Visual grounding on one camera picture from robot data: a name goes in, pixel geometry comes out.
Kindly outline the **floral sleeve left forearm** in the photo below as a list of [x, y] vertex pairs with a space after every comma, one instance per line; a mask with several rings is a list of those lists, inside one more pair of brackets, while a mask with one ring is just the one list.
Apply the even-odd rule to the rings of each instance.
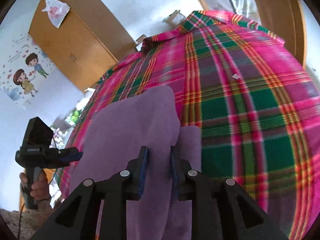
[[37, 210], [26, 209], [20, 216], [18, 211], [1, 209], [1, 216], [15, 237], [18, 236], [20, 229], [20, 239], [30, 239], [53, 211], [49, 201], [43, 200], [38, 203]]

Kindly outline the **person left hand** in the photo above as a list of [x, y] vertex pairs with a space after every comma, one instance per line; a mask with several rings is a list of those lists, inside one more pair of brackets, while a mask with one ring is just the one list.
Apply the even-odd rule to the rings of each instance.
[[20, 189], [24, 199], [26, 209], [38, 210], [48, 208], [51, 209], [49, 201], [49, 184], [47, 175], [41, 168], [35, 169], [35, 177], [29, 182], [28, 176], [25, 173], [20, 174]]

